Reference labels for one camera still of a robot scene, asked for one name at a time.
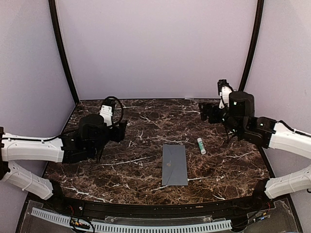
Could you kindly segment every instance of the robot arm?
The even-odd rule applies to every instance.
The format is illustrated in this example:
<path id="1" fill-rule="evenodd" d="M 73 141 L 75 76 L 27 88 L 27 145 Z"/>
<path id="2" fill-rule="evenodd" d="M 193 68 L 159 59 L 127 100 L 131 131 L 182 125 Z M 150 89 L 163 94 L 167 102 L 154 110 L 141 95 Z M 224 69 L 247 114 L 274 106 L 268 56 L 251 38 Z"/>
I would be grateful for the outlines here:
<path id="1" fill-rule="evenodd" d="M 208 118 L 211 124 L 222 123 L 238 140 L 246 140 L 264 148 L 289 151 L 311 159 L 311 134 L 292 129 L 283 121 L 254 117 L 254 96 L 233 91 L 228 86 L 226 80 L 218 81 L 221 96 L 219 106 L 199 104 L 202 120 Z M 311 188 L 311 166 L 283 177 L 260 181 L 253 196 L 264 195 L 263 198 L 268 200 L 308 188 Z"/>
<path id="2" fill-rule="evenodd" d="M 0 180 L 12 183 L 47 200 L 58 184 L 38 177 L 25 170 L 14 160 L 43 160 L 56 163 L 77 163 L 89 158 L 100 160 L 109 141 L 124 139 L 127 121 L 112 120 L 115 102 L 111 97 L 103 101 L 99 114 L 90 114 L 79 121 L 79 128 L 72 135 L 53 138 L 16 136 L 4 133 L 0 127 Z"/>

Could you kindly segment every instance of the white wall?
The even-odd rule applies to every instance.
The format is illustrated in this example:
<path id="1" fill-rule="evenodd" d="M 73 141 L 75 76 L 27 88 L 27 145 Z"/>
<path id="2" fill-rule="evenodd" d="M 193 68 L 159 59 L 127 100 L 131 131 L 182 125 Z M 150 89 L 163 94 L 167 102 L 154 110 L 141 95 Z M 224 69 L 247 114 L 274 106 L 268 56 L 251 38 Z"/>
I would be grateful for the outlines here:
<path id="1" fill-rule="evenodd" d="M 58 0 L 79 98 L 216 98 L 238 85 L 256 0 Z"/>
<path id="2" fill-rule="evenodd" d="M 311 1 L 265 1 L 258 45 L 246 91 L 255 96 L 257 116 L 284 120 L 311 133 Z M 311 160 L 267 150 L 277 176 L 298 171 Z M 304 232 L 311 232 L 311 194 L 292 194 Z"/>
<path id="3" fill-rule="evenodd" d="M 48 0 L 1 1 L 0 125 L 28 136 L 60 133 L 74 103 L 53 34 Z M 20 163 L 41 175 L 44 162 Z M 0 232 L 15 232 L 26 192 L 0 182 Z"/>

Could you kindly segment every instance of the glue stick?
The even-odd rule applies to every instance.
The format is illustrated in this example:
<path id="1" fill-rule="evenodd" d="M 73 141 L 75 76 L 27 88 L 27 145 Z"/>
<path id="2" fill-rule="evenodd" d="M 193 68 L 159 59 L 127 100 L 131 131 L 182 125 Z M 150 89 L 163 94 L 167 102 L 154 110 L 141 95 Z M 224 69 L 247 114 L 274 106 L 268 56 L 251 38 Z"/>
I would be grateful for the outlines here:
<path id="1" fill-rule="evenodd" d="M 200 148 L 201 154 L 206 154 L 206 150 L 204 148 L 202 138 L 199 137 L 197 139 L 197 141 L 198 141 L 198 144 L 199 144 L 199 148 Z"/>

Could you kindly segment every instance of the black pole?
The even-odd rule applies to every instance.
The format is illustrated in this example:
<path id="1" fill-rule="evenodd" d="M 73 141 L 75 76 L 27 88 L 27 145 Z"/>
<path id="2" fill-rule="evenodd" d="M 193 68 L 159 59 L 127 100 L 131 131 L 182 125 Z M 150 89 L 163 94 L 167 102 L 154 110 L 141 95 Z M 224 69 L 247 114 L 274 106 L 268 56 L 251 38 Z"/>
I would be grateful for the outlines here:
<path id="1" fill-rule="evenodd" d="M 65 76 L 66 76 L 66 79 L 68 82 L 68 86 L 69 86 L 72 98 L 73 98 L 75 104 L 78 104 L 80 100 L 79 100 L 76 88 L 74 86 L 73 79 L 71 76 L 71 72 L 69 69 L 67 56 L 65 53 L 65 48 L 64 48 L 64 44 L 63 44 L 63 40 L 62 40 L 62 35 L 60 33 L 60 27 L 59 27 L 59 22 L 58 22 L 58 17 L 57 17 L 55 0 L 49 0 L 49 6 L 50 6 L 50 13 L 51 13 L 51 18 L 52 18 L 52 24 L 53 24 L 55 39 L 56 39 L 60 59 L 61 59 L 62 64 L 63 64 Z"/>
<path id="2" fill-rule="evenodd" d="M 244 91 L 245 86 L 246 86 L 246 82 L 247 82 L 247 78 L 249 75 L 249 71 L 250 71 L 251 66 L 252 66 L 252 62 L 253 62 L 253 58 L 254 58 L 254 54 L 255 54 L 255 49 L 256 49 L 256 44 L 257 44 L 257 39 L 258 39 L 258 35 L 259 35 L 259 29 L 260 29 L 260 23 L 261 23 L 262 11 L 263 11 L 263 3 L 264 3 L 264 0 L 258 0 L 258 2 L 257 2 L 257 10 L 256 10 L 254 27 L 253 27 L 252 39 L 251 39 L 251 43 L 249 45 L 248 55 L 247 55 L 242 79 L 240 82 L 239 91 Z"/>

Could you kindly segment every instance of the marble tabletop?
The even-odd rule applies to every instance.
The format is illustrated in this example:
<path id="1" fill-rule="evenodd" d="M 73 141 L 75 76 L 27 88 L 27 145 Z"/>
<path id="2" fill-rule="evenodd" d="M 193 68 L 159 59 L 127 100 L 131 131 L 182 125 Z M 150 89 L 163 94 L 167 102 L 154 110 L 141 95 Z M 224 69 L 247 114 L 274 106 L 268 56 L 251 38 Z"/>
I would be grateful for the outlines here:
<path id="1" fill-rule="evenodd" d="M 60 182 L 67 197 L 119 204 L 190 204 L 252 194 L 269 177 L 257 148 L 235 138 L 227 143 L 221 124 L 200 120 L 199 102 L 218 100 L 122 100 L 125 139 L 109 142 L 99 163 L 49 163 L 45 178 Z M 101 100 L 81 101 L 65 130 L 98 113 Z M 116 106 L 115 116 L 120 109 Z M 201 155 L 197 138 L 207 153 Z M 163 144 L 185 145 L 188 186 L 162 186 Z"/>

